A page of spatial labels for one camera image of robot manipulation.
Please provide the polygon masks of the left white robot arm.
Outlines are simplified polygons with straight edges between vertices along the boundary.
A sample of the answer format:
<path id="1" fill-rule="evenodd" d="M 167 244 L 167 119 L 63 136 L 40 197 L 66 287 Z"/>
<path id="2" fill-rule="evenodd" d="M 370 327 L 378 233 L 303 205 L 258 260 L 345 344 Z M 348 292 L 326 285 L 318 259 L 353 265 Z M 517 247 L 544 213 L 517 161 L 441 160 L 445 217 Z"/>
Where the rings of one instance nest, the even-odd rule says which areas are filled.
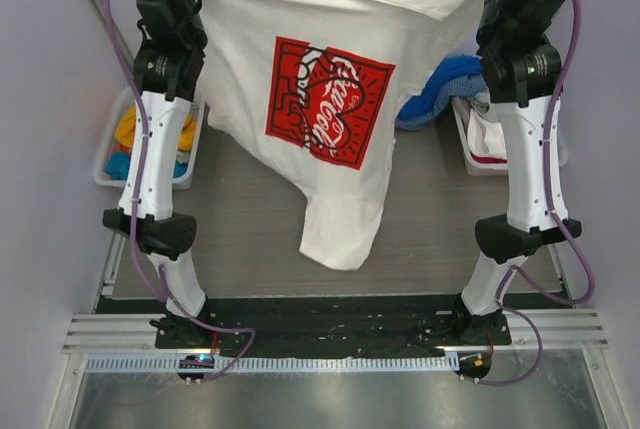
<path id="1" fill-rule="evenodd" d="M 151 289 L 165 314 L 151 321 L 158 349 L 211 344 L 207 297 L 195 275 L 191 248 L 197 223 L 173 208 L 174 166 L 184 122 L 196 96 L 207 35 L 202 0 L 136 0 L 142 34 L 131 62 L 121 66 L 136 105 L 132 160 L 117 208 L 103 225 L 130 242 L 160 279 Z"/>

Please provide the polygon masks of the white t-shirt red print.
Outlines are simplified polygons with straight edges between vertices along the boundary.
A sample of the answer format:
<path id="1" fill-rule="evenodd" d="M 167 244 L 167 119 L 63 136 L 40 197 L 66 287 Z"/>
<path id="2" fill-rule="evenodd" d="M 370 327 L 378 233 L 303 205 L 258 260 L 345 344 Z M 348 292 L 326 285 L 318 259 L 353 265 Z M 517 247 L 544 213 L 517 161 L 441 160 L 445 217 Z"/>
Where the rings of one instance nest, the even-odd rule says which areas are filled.
<path id="1" fill-rule="evenodd" d="M 396 118 L 482 9 L 483 0 L 202 0 L 208 122 L 304 194 L 304 256 L 333 270 L 368 258 Z"/>

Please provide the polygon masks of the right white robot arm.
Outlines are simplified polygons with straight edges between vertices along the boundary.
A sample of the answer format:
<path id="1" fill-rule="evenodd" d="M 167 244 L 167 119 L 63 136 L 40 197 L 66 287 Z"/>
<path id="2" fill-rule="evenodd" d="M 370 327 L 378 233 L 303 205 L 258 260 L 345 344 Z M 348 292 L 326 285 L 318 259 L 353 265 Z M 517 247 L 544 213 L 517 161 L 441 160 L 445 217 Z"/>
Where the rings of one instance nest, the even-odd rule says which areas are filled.
<path id="1" fill-rule="evenodd" d="M 546 31 L 565 0 L 484 0 L 476 34 L 483 77 L 504 134 L 506 213 L 475 224 L 480 255 L 453 307 L 453 331 L 483 344 L 503 325 L 498 299 L 509 270 L 540 248 L 581 234 L 559 177 L 557 115 L 562 58 Z"/>

